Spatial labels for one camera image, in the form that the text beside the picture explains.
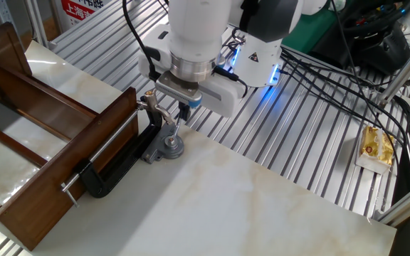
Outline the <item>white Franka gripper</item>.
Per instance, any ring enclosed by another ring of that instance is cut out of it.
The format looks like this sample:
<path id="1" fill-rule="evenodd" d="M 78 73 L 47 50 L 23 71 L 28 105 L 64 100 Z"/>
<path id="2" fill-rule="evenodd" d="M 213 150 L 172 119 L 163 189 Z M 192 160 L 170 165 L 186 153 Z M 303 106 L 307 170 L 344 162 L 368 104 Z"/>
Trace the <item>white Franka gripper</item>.
<path id="1" fill-rule="evenodd" d="M 230 117 L 245 87 L 218 66 L 226 24 L 175 23 L 155 26 L 142 43 L 139 70 L 154 78 L 155 88 L 179 102 L 178 120 L 203 106 Z"/>

